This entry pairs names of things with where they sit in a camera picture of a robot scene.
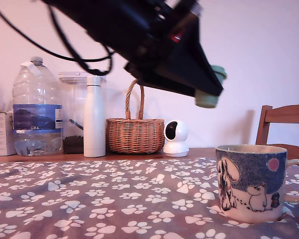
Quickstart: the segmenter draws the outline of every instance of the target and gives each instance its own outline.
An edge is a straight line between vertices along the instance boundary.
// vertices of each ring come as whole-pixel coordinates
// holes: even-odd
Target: pink circle
[[[269,168],[270,171],[276,172],[279,167],[279,160],[276,158],[272,158],[268,161],[267,167]]]

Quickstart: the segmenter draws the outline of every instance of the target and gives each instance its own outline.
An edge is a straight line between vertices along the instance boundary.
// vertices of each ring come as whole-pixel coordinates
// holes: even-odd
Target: mint green cup
[[[223,81],[227,78],[225,69],[221,66],[211,66],[215,72],[220,84],[223,84]],[[218,102],[218,96],[211,95],[209,93],[196,90],[195,92],[195,104],[203,108],[215,108]]]

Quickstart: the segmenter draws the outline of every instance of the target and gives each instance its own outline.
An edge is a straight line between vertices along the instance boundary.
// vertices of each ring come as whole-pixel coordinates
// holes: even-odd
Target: wooden chair
[[[299,105],[284,106],[273,109],[272,106],[263,106],[261,110],[256,144],[268,145],[270,123],[299,123]],[[299,146],[289,144],[269,144],[288,150],[288,159],[299,159]]]

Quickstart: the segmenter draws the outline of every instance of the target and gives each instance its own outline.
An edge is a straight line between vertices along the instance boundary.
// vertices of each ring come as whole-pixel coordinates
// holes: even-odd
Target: basket handle
[[[133,80],[128,89],[128,92],[126,93],[125,116],[126,116],[127,120],[131,119],[130,98],[131,98],[132,89],[137,82],[138,82],[137,80]],[[141,106],[140,106],[140,112],[139,112],[139,120],[142,120],[143,115],[144,115],[144,86],[140,85],[140,88],[141,88]]]

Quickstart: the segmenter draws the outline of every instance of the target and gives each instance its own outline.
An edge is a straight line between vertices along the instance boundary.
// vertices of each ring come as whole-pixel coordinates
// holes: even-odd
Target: cartoon character
[[[276,208],[280,205],[280,202],[279,202],[279,193],[274,193],[272,196],[271,196],[271,207],[272,208]]]
[[[263,212],[266,210],[267,198],[265,185],[265,183],[262,183],[259,186],[249,186],[247,188],[247,192],[251,195],[249,205],[254,212]]]
[[[231,182],[238,182],[240,174],[236,165],[227,157],[218,161],[218,182],[221,207],[224,211],[236,208],[237,203],[231,189]]]

